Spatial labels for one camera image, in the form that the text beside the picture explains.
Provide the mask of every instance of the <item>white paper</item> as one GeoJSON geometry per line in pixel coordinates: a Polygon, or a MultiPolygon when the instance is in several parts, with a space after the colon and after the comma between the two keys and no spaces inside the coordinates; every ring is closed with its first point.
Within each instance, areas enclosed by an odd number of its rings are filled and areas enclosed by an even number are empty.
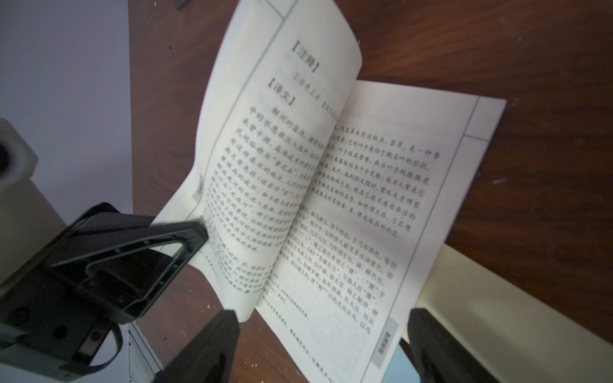
{"type": "Polygon", "coordinates": [[[381,381],[503,109],[356,83],[257,304],[309,381],[381,381]]]}
{"type": "Polygon", "coordinates": [[[190,264],[239,321],[253,311],[361,64],[331,1],[237,6],[202,104],[194,167],[154,223],[205,224],[210,239],[190,264]]]}

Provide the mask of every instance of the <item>wooden table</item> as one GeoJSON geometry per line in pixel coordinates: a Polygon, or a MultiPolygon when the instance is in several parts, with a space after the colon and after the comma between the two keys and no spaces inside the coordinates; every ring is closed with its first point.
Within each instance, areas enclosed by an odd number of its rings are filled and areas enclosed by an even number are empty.
{"type": "MultiPolygon", "coordinates": [[[[200,105],[236,0],[129,1],[134,212],[192,166],[200,105]]],[[[607,0],[339,0],[359,78],[508,100],[451,246],[613,342],[613,5],[607,0]]],[[[168,363],[221,308],[187,268],[139,325],[168,363]]],[[[257,312],[232,382],[300,382],[257,312]]]]}

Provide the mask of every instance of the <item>black plastic bracket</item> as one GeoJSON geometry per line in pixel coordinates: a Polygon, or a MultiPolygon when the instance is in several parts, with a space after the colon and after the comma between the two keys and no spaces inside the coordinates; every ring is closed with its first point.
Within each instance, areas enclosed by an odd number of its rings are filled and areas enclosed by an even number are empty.
{"type": "Polygon", "coordinates": [[[208,240],[198,222],[150,226],[153,218],[120,214],[108,203],[89,209],[43,252],[43,264],[125,324],[145,314],[208,240]],[[180,245],[174,256],[151,248],[180,245]]]}
{"type": "Polygon", "coordinates": [[[72,381],[109,332],[143,316],[208,240],[199,222],[151,226],[108,203],[89,209],[0,290],[0,362],[72,381]]]}
{"type": "Polygon", "coordinates": [[[407,328],[421,383],[498,381],[425,308],[414,308],[407,328]]]}
{"type": "Polygon", "coordinates": [[[234,311],[218,312],[153,383],[227,383],[239,333],[234,311]]]}

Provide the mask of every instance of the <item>wood grain surface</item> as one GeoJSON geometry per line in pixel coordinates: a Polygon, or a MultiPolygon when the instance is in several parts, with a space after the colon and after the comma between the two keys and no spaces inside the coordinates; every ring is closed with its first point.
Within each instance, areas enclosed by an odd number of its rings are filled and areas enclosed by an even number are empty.
{"type": "MultiPolygon", "coordinates": [[[[129,1],[134,212],[188,174],[236,0],[129,1]]],[[[337,1],[359,78],[508,100],[447,243],[613,342],[613,2],[337,1]]],[[[186,268],[139,325],[167,364],[220,304],[186,268]]],[[[232,382],[300,382],[254,313],[232,382]]]]}

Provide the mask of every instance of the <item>open book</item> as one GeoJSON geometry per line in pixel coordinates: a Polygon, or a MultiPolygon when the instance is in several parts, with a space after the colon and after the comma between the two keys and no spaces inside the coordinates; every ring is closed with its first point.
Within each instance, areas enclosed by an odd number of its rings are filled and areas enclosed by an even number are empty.
{"type": "Polygon", "coordinates": [[[155,220],[204,224],[190,264],[313,382],[381,380],[505,104],[361,65],[333,1],[241,0],[155,220]]]}

